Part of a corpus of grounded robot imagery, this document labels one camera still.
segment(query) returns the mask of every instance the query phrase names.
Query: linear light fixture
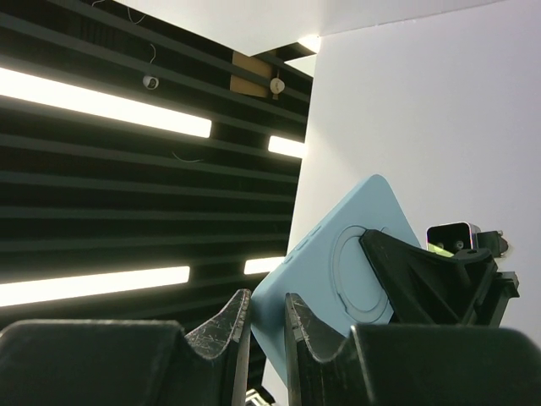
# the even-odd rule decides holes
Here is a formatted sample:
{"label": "linear light fixture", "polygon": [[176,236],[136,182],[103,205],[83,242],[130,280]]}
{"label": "linear light fixture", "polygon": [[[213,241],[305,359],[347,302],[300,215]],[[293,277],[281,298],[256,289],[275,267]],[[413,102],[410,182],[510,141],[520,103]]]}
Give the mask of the linear light fixture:
{"label": "linear light fixture", "polygon": [[210,137],[212,122],[99,91],[0,68],[0,95],[177,133]]}
{"label": "linear light fixture", "polygon": [[257,260],[248,260],[244,265],[244,274],[252,275],[254,273],[266,273],[274,271],[284,261],[283,256],[273,258],[259,258]]}
{"label": "linear light fixture", "polygon": [[186,283],[189,266],[0,284],[0,307]]}
{"label": "linear light fixture", "polygon": [[321,48],[321,38],[319,36],[305,36],[298,40],[298,43],[314,53],[318,53]]}
{"label": "linear light fixture", "polygon": [[277,154],[304,158],[306,156],[306,145],[302,142],[272,135],[269,138],[269,151]]}

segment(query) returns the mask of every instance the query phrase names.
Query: circular ring on case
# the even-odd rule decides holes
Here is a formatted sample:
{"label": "circular ring on case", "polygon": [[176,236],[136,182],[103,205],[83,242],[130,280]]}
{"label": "circular ring on case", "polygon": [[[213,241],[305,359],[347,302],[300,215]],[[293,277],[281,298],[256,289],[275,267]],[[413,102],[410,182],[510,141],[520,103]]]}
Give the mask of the circular ring on case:
{"label": "circular ring on case", "polygon": [[365,228],[342,231],[332,254],[332,277],[346,312],[356,321],[373,323],[385,312],[389,299],[358,241]]}

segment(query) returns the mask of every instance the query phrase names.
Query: light blue phone case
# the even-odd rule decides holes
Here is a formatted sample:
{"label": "light blue phone case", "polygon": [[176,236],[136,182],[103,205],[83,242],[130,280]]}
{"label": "light blue phone case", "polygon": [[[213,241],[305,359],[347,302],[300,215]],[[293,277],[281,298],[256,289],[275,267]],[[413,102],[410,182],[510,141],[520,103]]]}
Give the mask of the light blue phone case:
{"label": "light blue phone case", "polygon": [[391,319],[387,295],[358,242],[366,229],[420,246],[391,187],[374,175],[350,191],[255,289],[252,331],[285,384],[287,293],[299,294],[344,337],[353,324]]}

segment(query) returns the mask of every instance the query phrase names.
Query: black ceiling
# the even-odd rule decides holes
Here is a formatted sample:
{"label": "black ceiling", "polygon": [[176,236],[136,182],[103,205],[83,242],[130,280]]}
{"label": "black ceiling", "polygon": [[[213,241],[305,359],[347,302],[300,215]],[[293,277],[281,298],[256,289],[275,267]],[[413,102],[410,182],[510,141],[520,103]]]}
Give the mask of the black ceiling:
{"label": "black ceiling", "polygon": [[[23,318],[178,320],[187,330],[239,288],[249,258],[284,255],[300,161],[266,150],[271,134],[303,140],[312,80],[257,58],[286,83],[275,100],[234,93],[232,50],[120,3],[2,0],[0,67],[192,113],[209,139],[0,97],[0,283],[189,265],[185,285],[0,308]],[[143,14],[132,11],[138,22]],[[160,78],[155,91],[144,74]],[[253,340],[249,386],[265,357]]]}

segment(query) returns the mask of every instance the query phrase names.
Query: white light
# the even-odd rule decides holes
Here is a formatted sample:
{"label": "white light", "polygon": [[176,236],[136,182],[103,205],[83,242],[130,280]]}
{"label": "white light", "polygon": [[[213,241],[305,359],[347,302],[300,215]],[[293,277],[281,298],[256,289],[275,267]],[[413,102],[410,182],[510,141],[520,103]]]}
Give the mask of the white light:
{"label": "white light", "polygon": [[102,273],[82,277],[60,277],[41,281],[0,285],[0,306],[23,305],[49,300],[111,294],[127,290],[186,283],[189,266],[144,271]]}
{"label": "white light", "polygon": [[0,83],[0,95],[157,129],[210,137],[210,120],[182,112],[2,68]]}
{"label": "white light", "polygon": [[321,38],[318,36],[305,36],[298,40],[298,43],[314,53],[318,53],[321,48]]}
{"label": "white light", "polygon": [[259,258],[258,260],[248,260],[244,265],[244,273],[246,275],[251,275],[253,273],[272,272],[283,261],[283,256],[276,256],[274,258]]}
{"label": "white light", "polygon": [[269,151],[304,158],[306,156],[306,145],[302,142],[272,135],[269,139]]}

